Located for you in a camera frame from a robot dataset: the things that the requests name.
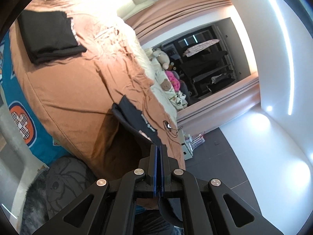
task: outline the teddy bear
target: teddy bear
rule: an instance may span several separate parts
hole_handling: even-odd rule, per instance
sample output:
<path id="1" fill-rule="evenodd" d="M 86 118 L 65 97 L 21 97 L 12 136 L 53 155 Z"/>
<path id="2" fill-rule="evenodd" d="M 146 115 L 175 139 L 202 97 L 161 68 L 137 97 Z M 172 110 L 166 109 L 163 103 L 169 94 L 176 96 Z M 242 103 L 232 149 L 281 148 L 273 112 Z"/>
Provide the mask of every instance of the teddy bear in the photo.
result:
<path id="1" fill-rule="evenodd" d="M 155 57 L 158 62 L 162 65 L 164 70 L 167 70 L 170 65 L 170 59 L 168 55 L 162 51 L 160 48 L 157 48 L 153 53 L 153 57 Z"/>
<path id="2" fill-rule="evenodd" d="M 168 79 L 165 79 L 160 86 L 164 92 L 167 92 L 172 88 L 172 83 Z"/>

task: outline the plaid pattern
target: plaid pattern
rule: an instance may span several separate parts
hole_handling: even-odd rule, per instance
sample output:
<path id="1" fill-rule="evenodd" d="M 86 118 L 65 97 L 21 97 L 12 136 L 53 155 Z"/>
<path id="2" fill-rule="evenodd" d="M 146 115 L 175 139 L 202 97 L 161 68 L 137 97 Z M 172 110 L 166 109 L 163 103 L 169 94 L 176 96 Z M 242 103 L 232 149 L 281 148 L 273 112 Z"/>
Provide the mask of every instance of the plaid pattern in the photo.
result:
<path id="1" fill-rule="evenodd" d="M 30 137 L 29 129 L 27 129 L 28 119 L 24 113 L 19 116 L 16 112 L 12 112 L 12 117 L 18 126 L 18 129 L 23 136 L 23 139 L 28 139 Z"/>

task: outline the stuffed toy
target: stuffed toy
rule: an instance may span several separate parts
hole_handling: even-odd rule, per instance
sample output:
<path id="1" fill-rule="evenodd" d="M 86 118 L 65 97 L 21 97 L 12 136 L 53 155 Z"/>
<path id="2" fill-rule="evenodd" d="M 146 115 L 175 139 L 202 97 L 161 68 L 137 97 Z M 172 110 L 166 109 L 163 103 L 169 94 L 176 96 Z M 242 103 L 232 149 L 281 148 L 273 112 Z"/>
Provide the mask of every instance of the stuffed toy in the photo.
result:
<path id="1" fill-rule="evenodd" d="M 164 70 L 168 69 L 170 65 L 170 59 L 164 51 L 162 51 L 160 48 L 157 48 L 156 51 L 153 52 L 153 57 L 159 61 Z"/>
<path id="2" fill-rule="evenodd" d="M 175 92 L 178 92 L 180 89 L 180 82 L 178 79 L 175 78 L 174 74 L 171 71 L 165 71 L 166 76 L 170 80 Z"/>
<path id="3" fill-rule="evenodd" d="M 164 92 L 167 92 L 171 89 L 172 84 L 171 82 L 168 81 L 168 79 L 165 79 L 162 83 L 161 83 L 161 88 Z"/>

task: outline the blue patterned fabric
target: blue patterned fabric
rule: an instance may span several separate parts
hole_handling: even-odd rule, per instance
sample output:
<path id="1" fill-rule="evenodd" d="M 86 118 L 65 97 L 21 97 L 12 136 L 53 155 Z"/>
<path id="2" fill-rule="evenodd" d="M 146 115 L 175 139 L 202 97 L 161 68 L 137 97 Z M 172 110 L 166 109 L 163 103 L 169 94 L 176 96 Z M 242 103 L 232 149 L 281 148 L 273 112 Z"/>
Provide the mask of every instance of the blue patterned fabric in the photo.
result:
<path id="1" fill-rule="evenodd" d="M 28 105 L 13 70 L 8 32 L 0 43 L 0 53 L 1 81 L 10 113 L 30 151 L 49 166 L 69 153 L 47 133 Z"/>
<path id="2" fill-rule="evenodd" d="M 136 206 L 136 215 L 141 214 L 145 211 L 146 211 L 146 209 L 144 207 L 139 206 L 139 205 Z"/>

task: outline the led light strip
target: led light strip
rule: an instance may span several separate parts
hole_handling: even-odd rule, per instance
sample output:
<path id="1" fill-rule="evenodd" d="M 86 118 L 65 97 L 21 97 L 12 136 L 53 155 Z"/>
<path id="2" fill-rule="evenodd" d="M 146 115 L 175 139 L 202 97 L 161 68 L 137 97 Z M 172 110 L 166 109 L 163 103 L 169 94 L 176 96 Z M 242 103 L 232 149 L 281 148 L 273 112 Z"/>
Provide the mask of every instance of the led light strip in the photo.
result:
<path id="1" fill-rule="evenodd" d="M 193 35 L 193 38 L 194 38 L 195 42 L 198 43 L 198 41 L 197 41 L 197 39 L 196 39 L 196 37 L 194 35 Z"/>
<path id="2" fill-rule="evenodd" d="M 7 210 L 7 212 L 10 213 L 10 215 L 11 215 L 12 217 L 14 217 L 15 219 L 17 219 L 17 217 L 16 217 L 15 215 L 13 215 L 13 214 L 7 209 L 6 206 L 4 206 L 2 203 L 1 203 L 1 205 L 2 205 L 2 207 L 4 207 L 4 208 Z"/>
<path id="3" fill-rule="evenodd" d="M 295 71 L 294 71 L 291 43 L 290 43 L 290 39 L 289 39 L 289 35 L 288 35 L 288 31 L 287 31 L 287 27 L 286 27 L 283 15 L 281 14 L 281 10 L 279 9 L 276 0 L 269 0 L 269 1 L 275 11 L 279 25 L 281 26 L 281 30 L 283 31 L 284 40 L 285 40 L 285 44 L 287 48 L 289 70 L 290 70 L 290 95 L 289 95 L 288 115 L 291 115 L 293 102 L 294 102 L 294 95 L 295 95 Z"/>

